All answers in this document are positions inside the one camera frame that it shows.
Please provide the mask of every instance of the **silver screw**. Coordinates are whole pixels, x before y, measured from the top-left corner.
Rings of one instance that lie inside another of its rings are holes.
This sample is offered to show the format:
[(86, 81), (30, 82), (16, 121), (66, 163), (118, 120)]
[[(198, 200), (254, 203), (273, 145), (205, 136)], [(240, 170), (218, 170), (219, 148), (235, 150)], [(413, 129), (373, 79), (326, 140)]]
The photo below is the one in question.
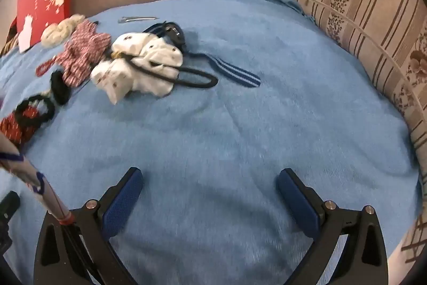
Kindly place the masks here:
[(97, 200), (90, 200), (86, 202), (86, 208), (88, 209), (93, 209), (98, 205), (98, 201)]
[(373, 207), (371, 207), (370, 205), (367, 205), (365, 207), (365, 210), (368, 214), (374, 214), (375, 213), (375, 209)]
[(335, 204), (334, 201), (326, 201), (325, 207), (328, 208), (329, 210), (334, 210), (337, 207), (337, 205)]

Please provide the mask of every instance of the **striped floral upholstery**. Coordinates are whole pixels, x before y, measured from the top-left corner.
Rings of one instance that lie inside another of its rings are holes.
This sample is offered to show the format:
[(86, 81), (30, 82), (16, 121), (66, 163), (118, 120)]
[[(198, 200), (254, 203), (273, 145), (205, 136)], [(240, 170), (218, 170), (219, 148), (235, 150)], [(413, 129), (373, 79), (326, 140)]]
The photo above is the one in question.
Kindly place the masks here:
[(427, 242), (427, 8), (423, 0), (298, 0), (363, 64), (408, 124), (421, 166), (424, 214), (404, 244), (412, 262)]

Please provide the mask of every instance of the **red scrunchie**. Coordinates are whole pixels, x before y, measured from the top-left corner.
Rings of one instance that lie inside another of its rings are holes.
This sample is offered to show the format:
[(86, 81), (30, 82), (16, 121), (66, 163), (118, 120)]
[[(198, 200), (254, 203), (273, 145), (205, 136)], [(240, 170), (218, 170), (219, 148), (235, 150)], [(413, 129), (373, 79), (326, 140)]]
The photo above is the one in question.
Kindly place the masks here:
[[(28, 106), (23, 112), (23, 115), (32, 119), (39, 116), (39, 112), (37, 108)], [(0, 132), (2, 132), (17, 148), (29, 141), (37, 129), (38, 127), (35, 126), (21, 128), (16, 122), (14, 112), (0, 122)]]

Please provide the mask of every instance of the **blue blanket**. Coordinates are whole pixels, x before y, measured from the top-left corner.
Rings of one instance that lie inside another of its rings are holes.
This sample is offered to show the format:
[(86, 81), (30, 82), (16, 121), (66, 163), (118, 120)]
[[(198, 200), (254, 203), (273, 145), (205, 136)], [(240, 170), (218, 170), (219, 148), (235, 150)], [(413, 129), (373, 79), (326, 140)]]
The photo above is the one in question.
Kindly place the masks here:
[[(359, 61), (294, 0), (163, 0), (92, 19), (114, 40), (155, 23), (117, 23), (135, 15), (178, 23), (190, 51), (217, 55), (262, 80), (245, 88), (219, 76), (212, 89), (175, 86), (161, 99), (133, 93), (116, 106), (89, 82), (24, 146), (71, 208), (101, 197), (129, 167), (142, 170), (140, 199), (111, 240), (139, 284), (285, 282), (311, 244), (275, 189), (285, 167), (340, 207), (373, 205), (387, 253), (394, 250), (420, 210), (406, 124)], [(49, 88), (50, 74), (36, 78), (35, 68), (62, 49), (36, 45), (0, 61), (1, 117)], [(212, 72), (204, 60), (184, 63)], [(6, 259), (30, 284), (45, 211), (0, 172), (0, 198), (9, 190), (22, 206), (10, 223)]]

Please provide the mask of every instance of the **blue gripper pad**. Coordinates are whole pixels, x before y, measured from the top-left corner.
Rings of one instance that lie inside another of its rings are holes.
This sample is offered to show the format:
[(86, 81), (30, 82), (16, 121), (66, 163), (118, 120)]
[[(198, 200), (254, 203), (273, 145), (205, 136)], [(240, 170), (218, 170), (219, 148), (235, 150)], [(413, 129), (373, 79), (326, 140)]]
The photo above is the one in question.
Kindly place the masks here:
[(141, 171), (131, 167), (120, 182), (109, 188), (100, 199), (101, 207), (98, 216), (102, 221), (101, 233), (105, 240), (117, 235), (124, 227), (138, 200), (142, 186)]
[(320, 197), (312, 188), (306, 187), (290, 168), (280, 172), (277, 182), (298, 227), (307, 237), (316, 239), (324, 219)]

